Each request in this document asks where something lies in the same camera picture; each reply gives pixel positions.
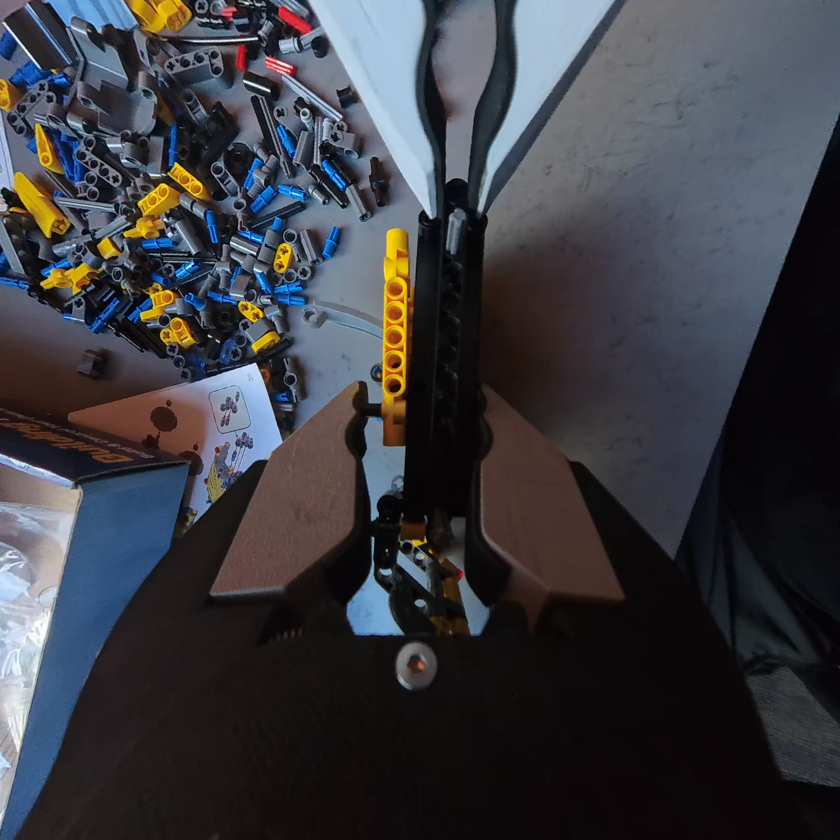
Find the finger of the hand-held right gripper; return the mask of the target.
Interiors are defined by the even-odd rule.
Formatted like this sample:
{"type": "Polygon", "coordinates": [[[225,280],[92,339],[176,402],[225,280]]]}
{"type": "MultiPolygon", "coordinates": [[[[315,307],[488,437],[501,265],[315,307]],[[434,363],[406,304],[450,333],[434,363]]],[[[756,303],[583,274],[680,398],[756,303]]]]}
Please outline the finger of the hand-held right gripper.
{"type": "Polygon", "coordinates": [[[624,4],[495,2],[495,52],[472,126],[473,212],[490,209],[624,4]]]}
{"type": "Polygon", "coordinates": [[[430,218],[445,203],[445,106],[433,69],[441,3],[311,1],[332,47],[430,218]]]}

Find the person's dark clothing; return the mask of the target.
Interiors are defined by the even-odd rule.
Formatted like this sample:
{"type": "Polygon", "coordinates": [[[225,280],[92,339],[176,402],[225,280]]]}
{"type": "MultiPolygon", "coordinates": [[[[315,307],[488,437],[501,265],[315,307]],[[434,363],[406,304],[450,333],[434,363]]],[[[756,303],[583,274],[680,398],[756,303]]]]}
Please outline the person's dark clothing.
{"type": "Polygon", "coordinates": [[[838,169],[817,176],[676,554],[787,780],[838,790],[838,169]]]}

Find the blue cardboard box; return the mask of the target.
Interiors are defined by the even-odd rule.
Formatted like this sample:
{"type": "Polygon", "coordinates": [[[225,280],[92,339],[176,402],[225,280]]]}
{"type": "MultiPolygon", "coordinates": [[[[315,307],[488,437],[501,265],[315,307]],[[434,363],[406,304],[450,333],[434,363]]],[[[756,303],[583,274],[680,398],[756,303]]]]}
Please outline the blue cardboard box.
{"type": "Polygon", "coordinates": [[[13,838],[43,788],[81,689],[124,607],[169,549],[188,467],[138,444],[3,406],[2,466],[78,489],[22,751],[1,791],[13,838]]]}

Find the clear plastic bag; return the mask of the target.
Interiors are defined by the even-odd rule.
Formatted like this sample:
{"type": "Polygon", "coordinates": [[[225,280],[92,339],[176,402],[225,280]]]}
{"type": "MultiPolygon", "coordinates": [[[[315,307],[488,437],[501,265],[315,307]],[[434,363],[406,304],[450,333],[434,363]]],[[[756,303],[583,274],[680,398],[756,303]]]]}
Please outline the clear plastic bag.
{"type": "Polygon", "coordinates": [[[8,792],[80,501],[78,489],[1,469],[1,781],[8,792]]]}

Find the yellow black building-block vehicle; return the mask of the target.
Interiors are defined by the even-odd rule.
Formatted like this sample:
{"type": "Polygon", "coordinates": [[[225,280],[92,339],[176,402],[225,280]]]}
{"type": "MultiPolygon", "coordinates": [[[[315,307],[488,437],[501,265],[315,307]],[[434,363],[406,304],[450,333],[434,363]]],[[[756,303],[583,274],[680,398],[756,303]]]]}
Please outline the yellow black building-block vehicle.
{"type": "Polygon", "coordinates": [[[289,537],[301,568],[286,593],[303,633],[353,638],[346,606],[372,571],[404,635],[398,658],[423,659],[427,675],[441,646],[469,637],[436,517],[465,518],[466,564],[498,566],[478,536],[493,442],[479,386],[487,221],[466,188],[450,182],[441,214],[420,214],[414,276],[407,232],[387,233],[383,397],[369,403],[365,385],[351,385],[303,428],[296,468],[307,482],[289,537]]]}

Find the white instruction booklet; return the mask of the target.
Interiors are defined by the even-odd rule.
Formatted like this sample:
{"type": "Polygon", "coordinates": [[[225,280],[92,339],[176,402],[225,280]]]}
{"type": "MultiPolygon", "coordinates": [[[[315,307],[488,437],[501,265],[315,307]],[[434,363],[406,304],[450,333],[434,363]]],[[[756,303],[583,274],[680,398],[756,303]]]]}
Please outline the white instruction booklet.
{"type": "Polygon", "coordinates": [[[69,421],[188,463],[182,536],[256,461],[281,445],[256,364],[71,413],[69,421]]]}

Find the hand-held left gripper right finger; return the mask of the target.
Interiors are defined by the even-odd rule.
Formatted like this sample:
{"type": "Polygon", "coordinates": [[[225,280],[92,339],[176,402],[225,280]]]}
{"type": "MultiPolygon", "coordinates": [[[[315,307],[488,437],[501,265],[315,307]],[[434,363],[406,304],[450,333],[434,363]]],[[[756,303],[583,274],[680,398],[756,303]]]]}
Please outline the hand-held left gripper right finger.
{"type": "Polygon", "coordinates": [[[555,606],[617,606],[625,593],[570,461],[484,385],[471,487],[471,589],[519,604],[531,628],[555,606]]]}

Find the pile of building-block parts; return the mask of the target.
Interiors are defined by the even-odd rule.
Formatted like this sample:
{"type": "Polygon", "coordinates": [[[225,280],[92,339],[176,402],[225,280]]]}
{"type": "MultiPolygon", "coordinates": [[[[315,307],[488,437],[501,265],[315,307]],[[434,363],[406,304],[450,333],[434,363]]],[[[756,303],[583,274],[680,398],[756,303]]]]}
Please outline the pile of building-block parts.
{"type": "Polygon", "coordinates": [[[305,386],[289,316],[390,177],[289,58],[309,2],[2,2],[2,287],[198,382],[258,364],[283,421],[305,386]]]}

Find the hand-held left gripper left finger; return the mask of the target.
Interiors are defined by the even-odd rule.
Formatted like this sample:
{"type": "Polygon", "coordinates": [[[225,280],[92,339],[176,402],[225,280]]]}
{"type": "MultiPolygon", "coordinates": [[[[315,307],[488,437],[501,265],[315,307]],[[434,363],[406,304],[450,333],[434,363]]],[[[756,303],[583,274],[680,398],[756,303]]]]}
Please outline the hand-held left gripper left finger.
{"type": "Polygon", "coordinates": [[[353,381],[267,459],[209,592],[215,605],[303,614],[352,601],[371,570],[367,403],[353,381]]]}

